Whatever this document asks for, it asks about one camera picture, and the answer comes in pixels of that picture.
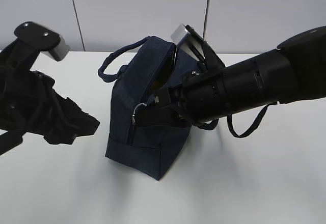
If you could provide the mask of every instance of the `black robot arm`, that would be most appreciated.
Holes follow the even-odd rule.
[[[204,70],[185,74],[176,87],[157,90],[155,103],[137,109],[137,126],[200,127],[226,116],[229,122],[230,115],[262,105],[326,97],[326,26],[229,67],[190,26],[181,25],[172,39]]]
[[[43,52],[61,61],[69,51],[64,39],[41,25],[25,22],[17,39],[0,53],[0,155],[22,143],[26,132],[50,144],[72,144],[77,136],[93,135],[99,122],[69,98],[53,90],[55,80],[30,71]]]

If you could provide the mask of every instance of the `fabric bag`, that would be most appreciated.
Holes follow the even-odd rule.
[[[107,66],[119,55],[139,46],[142,47],[128,65],[117,74],[104,74]],[[139,104],[154,100],[151,89],[157,83],[162,68],[175,55],[175,45],[158,37],[123,47],[110,54],[98,70],[105,82],[115,81],[111,98],[110,134],[105,156],[121,164],[135,168],[159,180],[170,168],[183,145],[191,127],[172,126],[136,127],[132,123],[134,109]],[[160,86],[176,86],[183,74],[199,72],[198,62],[179,50],[168,80]]]

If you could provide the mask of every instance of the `zipper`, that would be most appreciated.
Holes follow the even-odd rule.
[[[167,58],[172,54],[174,54],[174,52],[176,52],[176,47],[173,48],[172,50],[172,53],[169,53],[169,55],[167,56]],[[159,67],[156,69],[156,72],[155,74],[152,76],[151,80],[149,81],[140,101],[138,102],[138,104],[140,103],[145,103],[147,102],[150,94],[148,93],[149,89],[151,88],[151,86],[153,85],[154,81],[156,80],[158,74],[160,73],[162,67],[164,66],[165,62],[166,62],[167,59],[165,59],[165,61],[161,62]],[[128,138],[127,138],[127,145],[133,145],[133,140],[134,140],[134,137],[136,135],[136,131],[137,131],[137,127],[131,123],[130,124],[130,127],[129,127],[129,130],[128,130]]]

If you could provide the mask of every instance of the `metal ring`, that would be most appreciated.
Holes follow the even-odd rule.
[[[133,123],[133,124],[136,123],[135,115],[136,115],[137,109],[138,109],[140,106],[144,106],[144,107],[146,107],[147,104],[145,104],[145,103],[140,103],[140,104],[137,104],[137,106],[134,108],[134,110],[133,110],[133,114],[132,114],[132,123]]]

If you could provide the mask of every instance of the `tabletop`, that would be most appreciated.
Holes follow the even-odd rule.
[[[326,100],[272,106],[251,136],[234,138],[221,119],[213,131],[192,128],[167,174],[151,177],[105,158],[113,83],[97,69],[107,52],[40,55],[32,70],[101,122],[72,146],[26,134],[0,156],[1,223],[325,223]],[[115,73],[134,53],[114,61]],[[222,54],[226,65],[253,54]],[[233,117],[238,133],[259,109]]]

